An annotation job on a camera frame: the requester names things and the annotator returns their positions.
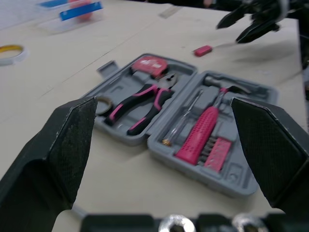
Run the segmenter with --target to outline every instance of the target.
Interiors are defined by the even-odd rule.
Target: white table
[[[57,106],[102,81],[98,67],[112,59],[123,66],[146,52],[194,64],[200,72],[215,70],[274,86],[278,105],[306,128],[295,20],[285,19],[279,32],[237,45],[234,40],[249,26],[249,17],[215,30],[226,13],[180,8],[162,18],[159,14],[170,5],[122,0],[103,0],[103,5],[102,21],[62,34],[50,35],[31,23],[0,31],[0,44],[22,44],[30,51],[23,62],[0,67],[0,176]],[[214,47],[212,53],[192,55],[207,44]],[[76,203],[91,213],[155,217],[174,212],[190,217],[200,212],[263,215],[271,210],[260,190],[245,200],[230,199],[151,159],[146,145],[128,147],[96,130]],[[78,228],[79,220],[63,212],[53,231]]]

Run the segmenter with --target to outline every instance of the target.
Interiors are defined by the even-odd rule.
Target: tool kit
[[[275,89],[152,54],[98,72],[104,81],[84,95],[98,99],[97,129],[131,146],[147,141],[153,157],[225,195],[256,191],[230,101],[275,104]]]

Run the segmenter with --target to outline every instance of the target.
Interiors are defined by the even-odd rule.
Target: gray plastic case
[[[161,57],[153,54],[144,54],[136,60],[143,56]],[[198,117],[207,107],[212,105],[219,92],[219,88],[217,87],[203,85],[207,75],[220,79],[222,83],[233,80],[252,92],[250,94],[251,99],[270,104],[276,104],[277,91],[268,86],[217,72],[205,71],[198,74],[196,67],[190,64],[170,58],[161,58],[164,58],[168,62],[169,73],[176,73],[179,76],[179,80],[172,88],[174,94],[164,103],[160,113],[153,118],[147,128],[139,135],[129,136],[126,134],[126,131],[132,125],[149,112],[153,104],[152,101],[146,101],[138,107],[135,107],[121,117],[113,126],[104,123],[105,117],[98,116],[95,120],[95,127],[131,146],[138,145],[147,140],[148,148],[153,157],[225,195],[230,197],[245,197],[253,194],[257,190],[258,184],[243,155],[233,112],[229,106],[232,97],[246,97],[244,95],[231,92],[225,94],[220,106],[217,124],[211,133],[213,137],[223,137],[233,142],[219,173],[203,166],[194,166],[186,163],[174,155],[181,148],[182,144],[184,144],[186,137]],[[99,68],[98,72],[106,78],[105,81],[84,95],[84,97],[103,95],[110,98],[114,106],[116,106],[127,97],[139,91],[143,85],[156,83],[156,80],[151,79],[148,74],[141,74],[139,72],[139,76],[132,75],[130,67],[136,60],[121,69],[117,67],[114,61]],[[183,113],[188,109],[189,104],[193,101],[193,97],[201,89],[204,91],[192,108],[186,125],[179,133],[173,145],[171,147],[163,145],[162,140],[166,134],[177,124]],[[101,104],[100,102],[98,103],[98,110],[100,107],[103,107]]]

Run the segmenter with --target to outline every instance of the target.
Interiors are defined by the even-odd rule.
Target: case latch
[[[105,80],[112,76],[112,74],[119,70],[119,67],[115,60],[111,60],[97,69],[101,77]]]

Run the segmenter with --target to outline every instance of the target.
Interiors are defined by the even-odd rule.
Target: hammer
[[[211,76],[207,76],[205,78],[204,84],[207,86],[217,86],[220,88],[220,91],[213,105],[207,108],[198,118],[183,146],[176,154],[177,158],[192,165],[197,164],[198,157],[203,150],[205,143],[209,139],[214,126],[217,123],[219,116],[219,106],[224,95],[227,92],[240,92],[245,94],[251,93],[251,91],[243,86],[238,85],[235,81],[221,82]]]

